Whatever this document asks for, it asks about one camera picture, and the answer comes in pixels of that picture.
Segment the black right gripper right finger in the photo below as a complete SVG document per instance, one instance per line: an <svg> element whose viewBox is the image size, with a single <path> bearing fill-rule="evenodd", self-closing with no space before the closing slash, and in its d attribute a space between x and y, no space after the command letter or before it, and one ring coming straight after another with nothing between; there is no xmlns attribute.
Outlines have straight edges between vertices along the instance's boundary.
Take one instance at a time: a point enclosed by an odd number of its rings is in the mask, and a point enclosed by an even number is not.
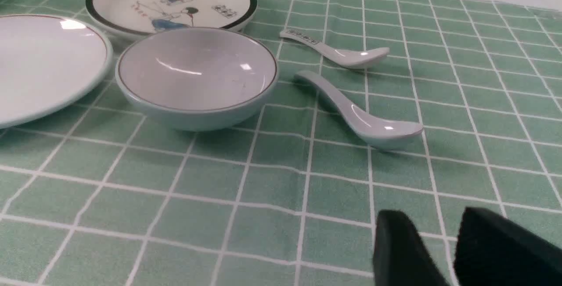
<svg viewBox="0 0 562 286"><path fill-rule="evenodd" d="M454 270L461 286L559 286L561 249L483 207L462 213Z"/></svg>

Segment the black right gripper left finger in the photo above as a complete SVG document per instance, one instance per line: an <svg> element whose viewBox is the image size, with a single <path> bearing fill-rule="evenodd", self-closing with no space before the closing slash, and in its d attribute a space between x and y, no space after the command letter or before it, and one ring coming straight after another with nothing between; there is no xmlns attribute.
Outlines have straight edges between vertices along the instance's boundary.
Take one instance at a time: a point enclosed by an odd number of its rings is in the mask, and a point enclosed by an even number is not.
<svg viewBox="0 0 562 286"><path fill-rule="evenodd" d="M376 286L447 286L414 223L400 210L377 215L373 252Z"/></svg>

